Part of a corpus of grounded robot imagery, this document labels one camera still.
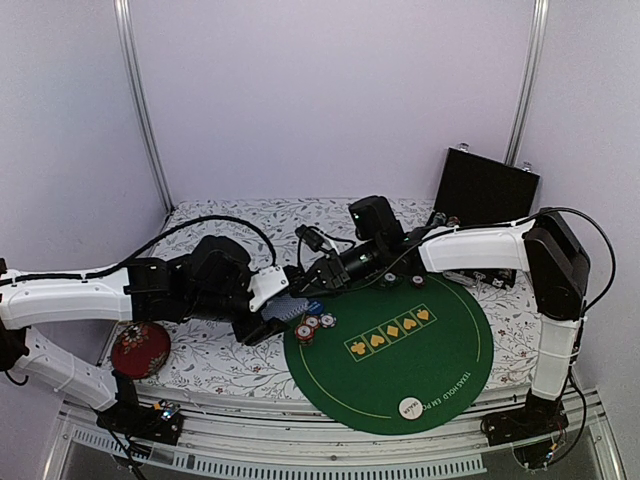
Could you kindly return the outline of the green white chip stack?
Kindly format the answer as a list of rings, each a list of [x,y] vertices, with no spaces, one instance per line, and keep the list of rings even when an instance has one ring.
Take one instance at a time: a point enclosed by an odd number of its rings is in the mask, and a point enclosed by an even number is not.
[[[379,281],[379,285],[383,289],[393,288],[399,282],[398,277],[393,273],[385,273]]]

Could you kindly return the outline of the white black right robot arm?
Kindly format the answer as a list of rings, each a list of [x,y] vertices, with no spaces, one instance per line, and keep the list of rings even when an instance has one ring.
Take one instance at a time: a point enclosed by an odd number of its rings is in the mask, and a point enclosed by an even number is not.
[[[568,424],[562,395],[574,386],[584,322],[590,259],[564,220],[565,207],[488,225],[429,225],[405,232],[389,201],[368,196],[348,208],[358,245],[326,251],[303,284],[339,294],[385,273],[426,274],[465,269],[510,269],[530,277],[542,327],[537,366],[520,408],[488,414],[481,429],[490,445],[549,434]]]

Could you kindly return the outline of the dark maroon chip stack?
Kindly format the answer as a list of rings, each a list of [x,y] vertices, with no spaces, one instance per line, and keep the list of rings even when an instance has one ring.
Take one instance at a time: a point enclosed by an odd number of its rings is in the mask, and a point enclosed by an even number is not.
[[[425,280],[425,278],[424,278],[423,276],[421,276],[421,275],[414,275],[414,276],[412,276],[412,277],[411,277],[411,279],[410,279],[410,281],[411,281],[411,285],[412,285],[414,288],[417,288],[417,289],[424,288],[424,287],[425,287],[425,285],[426,285],[426,280]]]

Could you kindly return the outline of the blue playing card deck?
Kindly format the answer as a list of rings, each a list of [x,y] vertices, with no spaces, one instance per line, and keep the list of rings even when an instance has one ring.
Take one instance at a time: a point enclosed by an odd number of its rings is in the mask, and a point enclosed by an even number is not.
[[[264,320],[273,318],[289,322],[307,311],[310,301],[307,298],[294,298],[289,295],[283,295],[270,300],[261,310],[261,316]]]

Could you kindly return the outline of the blue blind button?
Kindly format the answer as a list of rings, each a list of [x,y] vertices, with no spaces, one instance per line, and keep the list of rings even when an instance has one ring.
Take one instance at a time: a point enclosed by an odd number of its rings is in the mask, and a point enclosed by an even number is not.
[[[325,306],[319,300],[313,300],[309,303],[306,312],[310,315],[321,315],[325,311]]]

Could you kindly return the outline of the single red five chip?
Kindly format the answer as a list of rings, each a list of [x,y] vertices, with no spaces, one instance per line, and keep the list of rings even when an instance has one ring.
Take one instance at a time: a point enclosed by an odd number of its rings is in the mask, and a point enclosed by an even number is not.
[[[316,316],[307,316],[304,319],[303,324],[309,326],[313,330],[317,330],[321,326],[320,320]]]

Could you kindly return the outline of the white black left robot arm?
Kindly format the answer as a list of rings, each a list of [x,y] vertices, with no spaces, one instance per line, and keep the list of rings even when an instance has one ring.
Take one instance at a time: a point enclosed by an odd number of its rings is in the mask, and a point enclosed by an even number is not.
[[[178,410],[163,402],[144,407],[133,381],[107,372],[50,342],[37,325],[106,320],[146,324],[191,318],[229,321],[238,342],[252,346],[287,325],[266,319],[264,305],[288,289],[287,270],[272,263],[252,270],[249,253],[225,236],[207,235],[188,254],[162,260],[136,251],[103,269],[22,273],[1,269],[1,370],[34,374],[85,402],[98,425],[153,440],[181,431]]]

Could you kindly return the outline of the white dealer button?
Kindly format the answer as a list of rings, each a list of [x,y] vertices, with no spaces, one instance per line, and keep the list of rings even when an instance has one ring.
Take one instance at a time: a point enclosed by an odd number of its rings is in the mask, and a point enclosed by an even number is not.
[[[415,421],[422,417],[425,406],[422,401],[416,397],[405,397],[398,405],[400,416],[409,421]]]

